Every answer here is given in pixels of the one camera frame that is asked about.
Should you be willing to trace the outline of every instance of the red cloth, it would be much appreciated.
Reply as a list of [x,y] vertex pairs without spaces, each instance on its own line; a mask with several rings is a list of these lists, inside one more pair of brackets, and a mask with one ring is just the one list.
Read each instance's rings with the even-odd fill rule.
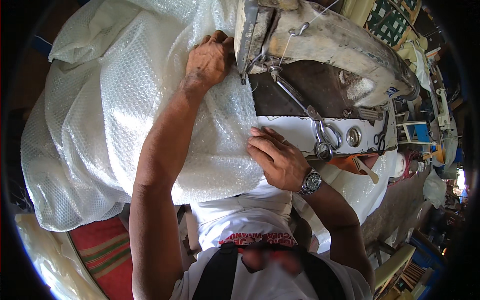
[[92,277],[110,300],[131,300],[132,255],[128,232],[118,217],[70,231]]

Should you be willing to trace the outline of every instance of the scissors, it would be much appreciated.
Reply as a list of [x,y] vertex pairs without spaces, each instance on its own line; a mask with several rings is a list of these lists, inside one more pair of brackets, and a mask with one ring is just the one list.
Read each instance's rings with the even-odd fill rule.
[[[317,112],[317,110],[309,105],[305,99],[295,90],[285,79],[277,76],[276,82],[289,96],[292,98],[312,120],[317,137],[317,143],[315,145],[315,154],[317,157],[325,162],[330,161],[333,158],[333,151],[340,149],[342,145],[342,135],[338,130],[330,124],[324,124],[323,118]],[[325,128],[329,128],[335,135],[336,143],[333,143],[329,136],[325,133]]]
[[377,153],[380,156],[383,155],[385,151],[385,134],[387,133],[389,116],[390,116],[390,111],[387,110],[385,113],[384,127],[382,131],[373,137],[373,142],[375,143],[375,145],[377,145]]

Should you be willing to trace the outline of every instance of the man's left hand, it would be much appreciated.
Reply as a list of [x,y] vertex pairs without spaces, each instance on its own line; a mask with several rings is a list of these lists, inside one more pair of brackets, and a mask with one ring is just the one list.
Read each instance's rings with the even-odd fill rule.
[[199,45],[193,46],[188,56],[185,79],[206,92],[225,79],[234,59],[233,38],[217,30],[211,36],[205,36]]

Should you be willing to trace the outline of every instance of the forearm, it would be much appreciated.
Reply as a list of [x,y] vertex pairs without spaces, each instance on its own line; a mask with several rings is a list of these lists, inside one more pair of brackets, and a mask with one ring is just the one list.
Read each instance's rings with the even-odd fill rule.
[[187,157],[193,124],[206,90],[184,79],[145,139],[135,185],[171,188]]
[[317,192],[303,198],[330,233],[360,226],[355,211],[343,196],[326,182],[322,182]]
[[326,182],[304,199],[329,231],[330,259],[358,270],[373,292],[375,274],[365,252],[360,222],[343,196]]
[[183,274],[171,188],[187,155],[205,92],[183,80],[145,139],[130,210],[132,288],[137,299],[168,299]]

